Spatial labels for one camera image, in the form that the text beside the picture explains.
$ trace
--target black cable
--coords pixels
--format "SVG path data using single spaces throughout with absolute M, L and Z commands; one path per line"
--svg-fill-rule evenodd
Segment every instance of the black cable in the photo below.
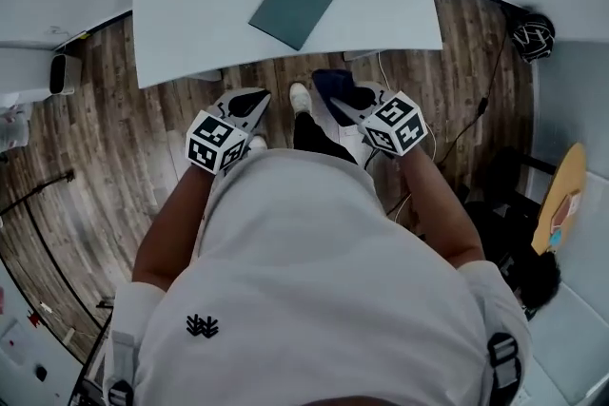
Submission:
M 53 335 L 55 337 L 55 339 L 57 340 L 57 343 L 61 343 L 62 347 L 64 347 L 68 351 L 68 353 L 74 357 L 74 359 L 77 362 L 82 364 L 83 361 L 80 358 L 78 358 L 77 356 L 75 356 L 74 353 L 68 348 L 68 346 L 66 344 L 64 344 L 64 342 L 57 336 L 57 334 L 53 331 L 53 329 L 49 327 L 49 324 L 45 320 L 45 317 L 43 317 L 40 313 L 38 313 L 36 311 L 36 308 L 34 307 L 32 302 L 29 300 L 29 298 L 26 295 L 26 293 L 24 292 L 23 288 L 19 285 L 17 278 L 10 271 L 10 267 L 7 265 L 7 262 L 2 257 L 2 254 L 0 254 L 0 263 L 4 264 L 4 268 L 7 270 L 7 274 L 9 275 L 10 280 L 16 286 L 17 291 L 20 293 L 21 297 L 25 300 L 26 304 L 28 305 L 28 308 L 38 317 L 38 320 L 40 321 L 42 326 L 44 326 L 47 330 L 49 330 L 50 334 Z
M 363 170 L 366 171 L 368 169 L 368 165 L 370 164 L 370 161 L 372 161 L 374 159 L 374 157 L 379 154 L 381 151 L 379 149 L 373 149 L 372 152 L 370 153 L 370 156 L 368 156 L 368 159 L 365 160 L 365 164 L 363 165 Z
M 66 180 L 69 183 L 73 179 L 74 179 L 74 170 L 71 169 L 70 171 L 68 171 L 68 172 L 58 176 L 54 180 L 50 180 L 50 181 L 48 181 L 46 183 L 38 184 L 38 186 L 36 186 L 34 189 L 32 189 L 31 192 L 28 193 L 26 196 L 21 197 L 19 200 L 17 200 L 16 202 L 11 203 L 9 206 L 7 206 L 2 211 L 0 211 L 0 217 L 2 217 L 5 213 L 7 213 L 10 210 L 12 210 L 19 203 L 26 201 L 29 197 L 34 196 L 36 193 L 40 193 L 47 186 L 51 186 L 52 184 L 58 183 L 58 182 L 60 182 L 62 180 Z
M 448 148 L 448 150 L 444 154 L 444 157 L 438 163 L 438 166 L 442 166 L 444 161 L 446 161 L 446 158 L 448 158 L 450 153 L 453 151 L 453 149 L 457 145 L 457 141 L 459 140 L 459 138 L 465 132 L 467 132 L 478 121 L 478 119 L 480 119 L 480 117 L 482 115 L 484 115 L 484 112 L 488 108 L 488 101 L 489 101 L 489 99 L 491 97 L 491 92 L 493 90 L 493 85 L 495 85 L 495 75 L 497 74 L 497 68 L 499 67 L 499 61 L 501 59 L 501 55 L 503 54 L 503 48 L 505 47 L 505 40 L 506 39 L 507 39 L 507 23 L 505 25 L 505 31 L 503 32 L 503 40 L 501 41 L 501 48 L 499 50 L 499 54 L 497 55 L 497 60 L 495 61 L 495 67 L 493 68 L 493 74 L 491 75 L 491 81 L 490 81 L 490 84 L 488 86 L 488 91 L 486 92 L 486 96 L 482 97 L 482 99 L 480 100 L 480 103 L 478 104 L 478 109 L 476 110 L 476 117 L 474 117 L 474 120 L 472 122 L 470 122 L 467 126 L 465 126 L 465 128 L 455 138 L 455 140 L 453 141 L 453 144 L 450 145 L 450 147 Z
M 34 227 L 34 232 L 36 232 L 36 235 L 38 236 L 38 240 L 42 244 L 43 249 L 45 249 L 47 256 L 49 256 L 50 263 L 55 268 L 55 271 L 57 271 L 57 274 L 61 278 L 61 281 L 68 288 L 68 291 L 71 292 L 71 294 L 74 296 L 74 299 L 76 300 L 76 302 L 78 304 L 80 304 L 81 308 L 83 308 L 83 310 L 88 315 L 88 317 L 91 319 L 91 321 L 97 326 L 97 328 L 101 329 L 102 325 L 100 324 L 99 321 L 97 321 L 97 319 L 95 319 L 95 317 L 91 314 L 91 312 L 88 310 L 86 305 L 80 299 L 80 297 L 78 296 L 78 294 L 76 293 L 74 288 L 69 283 L 68 278 L 66 278 L 66 275 L 62 272 L 61 268 L 59 267 L 59 264 L 57 263 L 57 260 L 53 256 L 53 253 L 50 252 L 49 246 L 47 245 L 47 241 L 45 241 L 45 238 L 42 236 L 42 232 L 40 231 L 40 228 L 38 227 L 38 223 L 36 222 L 36 219 L 34 219 L 34 214 L 31 213 L 31 208 L 29 207 L 28 202 L 23 202 L 23 205 L 26 208 L 26 211 L 28 212 L 29 220 L 31 221 L 31 225 Z
M 88 368 L 90 367 L 91 363 L 93 362 L 93 359 L 95 358 L 95 355 L 96 355 L 95 353 L 98 351 L 99 347 L 102 345 L 102 340 L 104 339 L 104 334 L 106 333 L 111 321 L 112 321 L 112 314 L 110 313 L 108 315 L 108 317 L 106 318 L 106 322 L 104 323 L 104 326 L 100 330 L 99 335 L 93 342 L 93 347 L 91 348 L 91 351 L 88 354 L 87 360 L 83 364 L 83 368 L 80 370 L 80 374 L 78 375 L 78 378 L 76 379 L 76 384 L 74 384 L 74 389 L 72 389 L 72 394 L 69 396 L 68 404 L 71 404 L 72 398 L 80 391 L 83 380 L 85 380 L 85 376 L 87 375 Z

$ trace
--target wooden floor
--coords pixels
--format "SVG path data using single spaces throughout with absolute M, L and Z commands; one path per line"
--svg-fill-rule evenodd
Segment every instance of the wooden floor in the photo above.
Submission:
M 500 9 L 485 0 L 436 0 L 436 6 L 443 51 L 388 51 L 382 57 L 393 89 L 421 105 L 438 142 L 438 160 L 488 90 L 504 21 Z M 140 90 L 130 18 L 97 32 L 78 49 L 84 61 L 82 85 L 72 96 L 34 108 L 29 145 L 11 151 L 10 163 L 0 166 L 0 208 L 42 181 L 75 170 L 75 181 L 45 189 L 30 199 L 30 206 L 50 253 L 93 319 L 55 272 L 22 204 L 4 217 L 0 256 L 57 336 L 76 330 L 69 349 L 84 360 L 108 316 L 95 305 L 113 297 L 117 284 L 128 279 L 140 240 L 187 168 L 185 134 L 200 109 L 225 89 L 266 87 L 273 99 L 261 130 L 270 147 L 290 147 L 290 82 L 311 87 L 310 74 L 317 68 L 349 68 L 359 81 L 383 77 L 376 57 L 345 65 L 337 53 L 228 68 L 219 84 L 183 79 Z M 334 140 L 350 137 L 328 119 L 321 104 L 316 114 Z M 532 116 L 530 67 L 508 41 L 490 106 L 448 158 L 446 179 L 455 187 L 480 187 L 485 165 L 499 147 L 529 149 Z M 431 154 L 431 137 L 423 146 Z M 395 165 L 379 156 L 369 170 L 385 208 L 394 206 L 405 191 Z M 401 222 L 416 223 L 408 211 Z

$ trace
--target white sneaker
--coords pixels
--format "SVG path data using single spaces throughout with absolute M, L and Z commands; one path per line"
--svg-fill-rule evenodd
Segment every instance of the white sneaker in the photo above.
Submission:
M 292 104 L 294 116 L 301 112 L 310 114 L 313 110 L 311 95 L 302 83 L 294 83 L 289 88 L 289 102 Z
M 249 151 L 247 152 L 247 157 L 259 154 L 267 149 L 268 145 L 266 145 L 265 138 L 262 136 L 254 136 L 254 138 L 249 142 Z

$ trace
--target black logo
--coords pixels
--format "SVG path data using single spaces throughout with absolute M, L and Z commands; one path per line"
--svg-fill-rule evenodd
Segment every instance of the black logo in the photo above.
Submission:
M 402 147 L 402 151 L 406 151 L 412 147 L 422 135 L 422 123 L 418 115 L 411 117 L 403 126 L 396 129 L 396 136 Z
M 244 150 L 245 140 L 239 141 L 231 149 L 224 153 L 222 156 L 222 162 L 220 163 L 220 169 L 224 169 L 230 164 L 233 164 L 241 157 L 241 153 Z
M 218 322 L 217 319 L 207 317 L 207 321 L 199 318 L 199 315 L 194 317 L 187 317 L 187 330 L 193 336 L 203 335 L 205 338 L 212 338 L 218 333 L 218 327 L 215 324 Z
M 395 126 L 401 119 L 407 116 L 415 108 L 398 97 L 382 106 L 375 115 L 388 126 Z
M 382 130 L 377 130 L 376 128 L 366 127 L 365 129 L 368 131 L 368 136 L 370 136 L 370 142 L 377 149 L 398 154 L 398 149 L 396 149 L 389 134 Z
M 199 141 L 190 139 L 188 146 L 188 158 L 196 165 L 204 167 L 209 171 L 213 171 L 216 165 L 218 153 L 215 149 L 202 145 Z
M 194 129 L 192 134 L 212 144 L 212 147 L 222 147 L 232 134 L 233 127 L 219 121 L 215 117 L 207 117 Z

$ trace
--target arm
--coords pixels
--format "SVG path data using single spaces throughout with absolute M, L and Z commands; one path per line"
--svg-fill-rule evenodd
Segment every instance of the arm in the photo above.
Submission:
M 166 291 L 190 263 L 214 176 L 191 166 L 137 251 L 131 280 Z
M 484 261 L 476 227 L 438 168 L 417 145 L 400 158 L 427 243 L 455 268 Z

